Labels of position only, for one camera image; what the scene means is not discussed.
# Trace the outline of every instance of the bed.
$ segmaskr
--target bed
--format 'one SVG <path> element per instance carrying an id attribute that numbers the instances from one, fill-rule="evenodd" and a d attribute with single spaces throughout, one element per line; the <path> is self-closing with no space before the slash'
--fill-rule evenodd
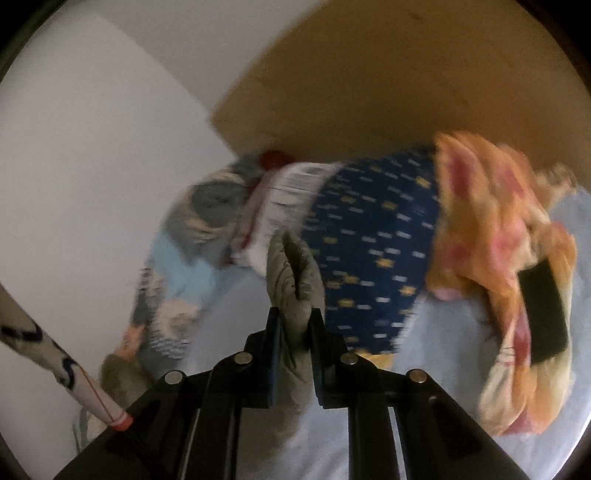
<path id="1" fill-rule="evenodd" d="M 575 235 L 580 251 L 591 247 L 591 194 L 579 193 L 552 212 Z M 181 367 L 188 374 L 209 369 L 239 350 L 243 339 L 264 327 L 269 300 L 264 280 L 250 269 L 236 270 L 235 286 L 196 326 L 193 343 Z M 571 332 L 573 337 L 572 392 L 558 419 L 540 435 L 500 437 L 498 443 L 532 480 L 551 480 L 568 460 L 591 418 L 591 342 L 589 296 L 591 260 L 581 257 L 575 273 Z M 451 303 L 429 297 L 419 310 L 394 362 L 394 371 L 425 369 L 471 416 L 498 351 L 486 310 L 478 299 Z M 323 411 L 312 402 L 302 419 L 301 436 L 285 452 L 264 462 L 263 470 L 248 471 L 256 457 L 249 450 L 250 434 L 241 432 L 244 478 L 340 479 L 348 468 L 346 411 Z"/>

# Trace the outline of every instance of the metal screw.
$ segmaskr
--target metal screw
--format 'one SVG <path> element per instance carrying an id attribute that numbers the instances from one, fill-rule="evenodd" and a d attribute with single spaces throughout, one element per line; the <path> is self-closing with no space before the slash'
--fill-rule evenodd
<path id="1" fill-rule="evenodd" d="M 172 370 L 164 376 L 164 381 L 168 385 L 176 385 L 183 381 L 183 373 L 178 370 Z"/>
<path id="2" fill-rule="evenodd" d="M 248 365 L 250 362 L 252 362 L 252 355 L 248 352 L 238 352 L 236 355 L 234 355 L 234 361 L 238 365 Z"/>
<path id="3" fill-rule="evenodd" d="M 410 372 L 408 372 L 408 376 L 415 383 L 425 383 L 428 378 L 425 370 L 421 370 L 420 368 L 413 368 Z"/>
<path id="4" fill-rule="evenodd" d="M 359 360 L 359 357 L 356 353 L 348 352 L 340 356 L 340 361 L 345 365 L 354 365 L 357 363 L 357 360 Z"/>

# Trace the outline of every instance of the pink and orange cloth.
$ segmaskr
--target pink and orange cloth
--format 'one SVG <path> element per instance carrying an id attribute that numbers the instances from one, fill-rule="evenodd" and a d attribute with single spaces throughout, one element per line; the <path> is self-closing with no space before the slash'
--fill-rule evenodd
<path id="1" fill-rule="evenodd" d="M 547 210 L 574 179 L 562 166 L 536 173 L 521 153 L 478 135 L 438 134 L 435 142 L 441 211 L 427 288 L 442 300 L 477 286 L 487 291 L 502 340 L 480 397 L 480 423 L 491 435 L 540 433 L 568 396 L 571 343 L 532 364 L 518 273 L 548 259 L 568 328 L 576 246 Z"/>

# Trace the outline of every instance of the fabric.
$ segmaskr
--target fabric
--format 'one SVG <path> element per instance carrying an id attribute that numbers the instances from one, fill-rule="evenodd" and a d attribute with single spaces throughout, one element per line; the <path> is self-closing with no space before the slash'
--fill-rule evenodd
<path id="1" fill-rule="evenodd" d="M 282 316 L 278 398 L 269 410 L 242 411 L 241 430 L 256 432 L 249 447 L 257 451 L 257 455 L 245 456 L 239 446 L 238 478 L 243 479 L 258 472 L 261 464 L 302 434 L 302 416 L 315 401 L 306 332 L 312 309 L 324 313 L 324 287 L 318 265 L 305 242 L 285 229 L 271 238 L 267 258 L 267 293 Z"/>
<path id="2" fill-rule="evenodd" d="M 252 267 L 261 277 L 267 272 L 267 252 L 273 234 L 281 228 L 300 232 L 309 208 L 326 180 L 334 176 L 342 164 L 297 162 L 278 170 L 269 182 L 259 184 L 251 201 L 257 203 L 256 215 L 247 212 L 242 222 L 252 222 L 249 242 L 234 248 L 232 258 Z"/>
<path id="3" fill-rule="evenodd" d="M 141 335 L 138 357 L 153 376 L 184 356 L 192 324 L 231 281 L 223 270 L 241 211 L 270 172 L 291 161 L 269 152 L 245 155 L 189 188 L 172 207 L 142 272 L 126 335 Z"/>
<path id="4" fill-rule="evenodd" d="M 396 351 L 424 288 L 438 213 L 426 148 L 348 163 L 321 189 L 301 236 L 326 287 L 327 328 L 349 348 Z"/>
<path id="5" fill-rule="evenodd" d="M 591 251 L 591 194 L 579 187 L 576 195 L 563 199 L 552 209 L 550 217 L 574 235 L 580 252 L 573 276 L 570 315 L 574 381 L 560 413 L 543 433 L 495 438 L 531 480 L 556 477 L 591 417 L 591 255 L 584 253 Z M 480 395 L 500 345 L 498 327 L 485 299 L 484 292 L 456 301 L 430 296 L 394 362 L 400 373 L 411 368 L 424 369 L 475 420 L 479 417 Z"/>
<path id="6" fill-rule="evenodd" d="M 441 218 L 427 287 L 442 300 L 486 289 L 502 343 L 480 398 L 480 424 L 491 435 L 543 432 L 568 395 L 571 344 L 531 362 L 518 273 L 548 260 L 568 329 L 576 246 L 545 207 L 573 180 L 536 175 L 523 155 L 477 135 L 438 135 L 436 145 Z"/>
<path id="7" fill-rule="evenodd" d="M 0 341 L 49 370 L 80 405 L 115 430 L 133 419 L 18 305 L 0 284 Z"/>

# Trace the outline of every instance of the navy blue fabric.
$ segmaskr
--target navy blue fabric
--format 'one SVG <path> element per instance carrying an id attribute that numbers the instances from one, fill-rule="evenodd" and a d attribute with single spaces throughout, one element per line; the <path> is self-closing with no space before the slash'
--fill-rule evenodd
<path id="1" fill-rule="evenodd" d="M 326 291 L 327 328 L 347 346 L 393 353 L 424 288 L 439 213 L 429 149 L 346 164 L 302 228 Z"/>

